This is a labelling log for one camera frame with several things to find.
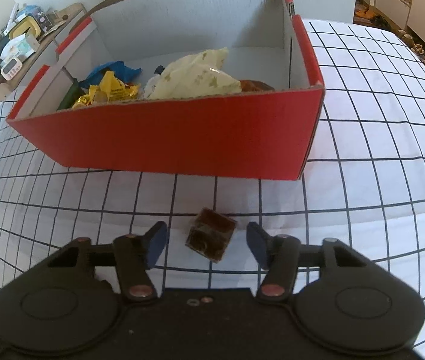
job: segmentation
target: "green object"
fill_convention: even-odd
[[[76,102],[76,100],[82,95],[84,95],[84,91],[79,86],[79,82],[77,81],[77,79],[74,79],[71,87],[68,90],[68,93],[65,94],[62,102],[57,108],[57,111],[71,108],[72,105]]]

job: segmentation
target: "open box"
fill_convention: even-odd
[[[110,103],[56,112],[99,64],[142,68],[229,48],[223,71],[276,91]],[[125,0],[86,18],[43,66],[7,122],[59,164],[258,179],[300,178],[324,82],[292,0]]]

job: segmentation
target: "white tablecloth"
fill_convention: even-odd
[[[161,220],[169,243],[149,272],[159,290],[255,292],[261,272],[244,229],[257,221],[303,243],[339,238],[425,301],[425,66],[392,33],[305,25],[327,93],[299,181],[64,168],[5,123],[18,93],[0,103],[0,287],[73,238],[109,243]],[[202,207],[238,222],[219,264],[184,245]],[[114,281],[114,269],[98,273]],[[317,278],[317,269],[302,269],[294,291]],[[425,325],[416,349],[425,357]]]

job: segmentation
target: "black circular cover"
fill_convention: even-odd
[[[298,293],[294,310],[317,340],[345,353],[399,349],[415,339],[425,318],[421,297],[380,269],[330,272]]]
[[[49,269],[40,279],[23,276],[0,290],[0,339],[10,345],[69,351],[93,341],[116,319],[111,289],[79,270]]]

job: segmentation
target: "brown cube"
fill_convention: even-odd
[[[235,227],[235,220],[209,208],[203,208],[194,219],[185,244],[212,262],[218,263],[223,258]]]

